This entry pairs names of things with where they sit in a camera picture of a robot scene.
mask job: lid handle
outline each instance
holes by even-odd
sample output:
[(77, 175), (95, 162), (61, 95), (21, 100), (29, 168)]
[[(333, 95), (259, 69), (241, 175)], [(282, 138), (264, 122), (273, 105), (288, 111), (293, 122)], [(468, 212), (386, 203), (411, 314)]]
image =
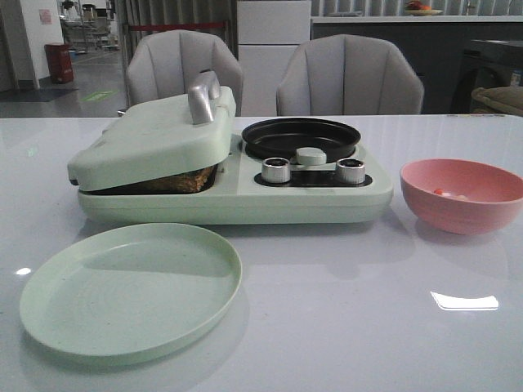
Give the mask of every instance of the lid handle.
[(214, 71), (202, 71), (194, 79), (188, 90), (190, 114), (194, 125), (211, 123), (214, 120), (211, 100), (215, 100), (220, 94), (220, 83)]

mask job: door mat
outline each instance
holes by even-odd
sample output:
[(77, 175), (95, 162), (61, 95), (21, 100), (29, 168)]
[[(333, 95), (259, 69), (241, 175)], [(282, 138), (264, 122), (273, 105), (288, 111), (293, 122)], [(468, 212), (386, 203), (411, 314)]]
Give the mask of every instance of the door mat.
[(50, 102), (70, 92), (77, 91), (77, 88), (44, 88), (41, 90), (31, 90), (15, 92), (0, 98), (1, 102)]
[(82, 98), (82, 102), (99, 102), (110, 96), (112, 96), (116, 91), (95, 91), (88, 96)]

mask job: red trash bin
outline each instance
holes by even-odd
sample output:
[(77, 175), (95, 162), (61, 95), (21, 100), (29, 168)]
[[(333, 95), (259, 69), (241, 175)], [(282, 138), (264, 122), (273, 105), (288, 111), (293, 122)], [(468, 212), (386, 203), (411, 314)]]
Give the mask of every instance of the red trash bin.
[(48, 43), (45, 45), (47, 65), (53, 83), (67, 83), (74, 79), (69, 44)]

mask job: white cabinet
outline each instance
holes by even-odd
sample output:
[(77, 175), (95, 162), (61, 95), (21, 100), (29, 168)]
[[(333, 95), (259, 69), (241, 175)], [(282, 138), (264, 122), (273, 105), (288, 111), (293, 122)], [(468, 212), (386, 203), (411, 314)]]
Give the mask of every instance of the white cabinet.
[(238, 2), (242, 116), (275, 116), (276, 88), (296, 47), (310, 39), (310, 1)]

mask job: gray upholstered chair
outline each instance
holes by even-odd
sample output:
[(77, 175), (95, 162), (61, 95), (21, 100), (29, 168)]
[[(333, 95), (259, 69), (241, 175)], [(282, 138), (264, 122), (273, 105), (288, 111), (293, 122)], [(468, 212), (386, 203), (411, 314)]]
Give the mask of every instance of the gray upholstered chair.
[(140, 40), (127, 67), (129, 104), (186, 94), (194, 78), (212, 69), (233, 91), (240, 115), (244, 73), (229, 47), (215, 35), (188, 30), (151, 34)]
[(391, 42), (335, 35), (294, 52), (276, 92), (280, 116), (419, 114), (423, 84)]

